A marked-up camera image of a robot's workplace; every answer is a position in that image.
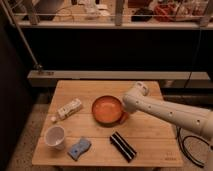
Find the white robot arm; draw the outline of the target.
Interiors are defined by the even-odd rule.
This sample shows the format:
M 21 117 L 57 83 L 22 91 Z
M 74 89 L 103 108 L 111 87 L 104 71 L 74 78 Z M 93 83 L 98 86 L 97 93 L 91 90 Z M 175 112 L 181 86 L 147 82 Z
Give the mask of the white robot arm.
M 213 138 L 212 110 L 154 99 L 148 93 L 149 88 L 144 82 L 136 82 L 123 95 L 125 110 L 128 113 L 142 111 L 207 140 Z

